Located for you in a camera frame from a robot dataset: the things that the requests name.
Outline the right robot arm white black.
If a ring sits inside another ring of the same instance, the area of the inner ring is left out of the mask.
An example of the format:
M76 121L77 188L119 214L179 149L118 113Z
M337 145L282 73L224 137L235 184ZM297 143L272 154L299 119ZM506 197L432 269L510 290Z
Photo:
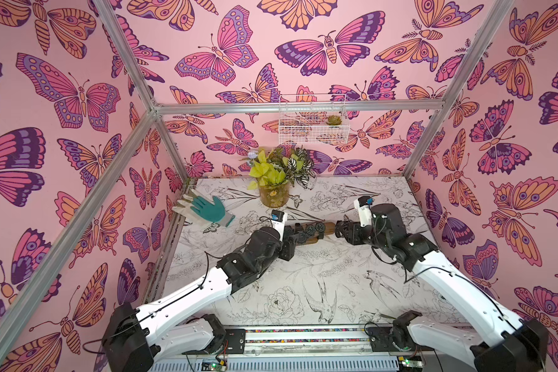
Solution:
M461 273L420 233L410 234L393 204L355 201L358 221L336 223L335 234L353 246L367 245L402 266L442 295L471 325L470 330L438 323L419 311L395 318L392 345L400 351L428 347L477 371L544 371L549 332L537 320L523 320Z

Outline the wooden watch stand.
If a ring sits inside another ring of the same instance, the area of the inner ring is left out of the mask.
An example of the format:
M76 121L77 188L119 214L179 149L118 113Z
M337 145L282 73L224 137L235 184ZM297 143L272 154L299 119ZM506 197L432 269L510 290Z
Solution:
M325 236L333 235L335 230L336 223L297 223L294 226L293 237L297 245L313 244L323 240Z

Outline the black wrist watch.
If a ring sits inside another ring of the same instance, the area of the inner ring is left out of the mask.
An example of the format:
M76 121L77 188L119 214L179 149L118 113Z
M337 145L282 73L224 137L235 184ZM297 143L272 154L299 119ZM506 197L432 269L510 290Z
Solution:
M304 244L308 240L308 234L306 232L305 226L302 226L300 223L296 223L294 226L294 238L297 244Z
M317 232L316 232L316 224L309 224L306 228L305 228L305 232L308 236L308 238L313 238L316 236Z
M323 236L326 232L326 225L324 223L316 223L316 232L320 236Z

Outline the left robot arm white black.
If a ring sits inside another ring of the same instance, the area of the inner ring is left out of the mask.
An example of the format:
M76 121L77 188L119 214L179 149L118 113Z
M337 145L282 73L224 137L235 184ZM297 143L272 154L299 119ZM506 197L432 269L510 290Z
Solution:
M124 302L111 315L101 345L111 371L148 371L166 353L216 352L226 336L221 322L205 315L185 320L260 279L277 259L289 261L307 240L300 225L282 232L264 226L219 259L203 278L168 296L133 307Z

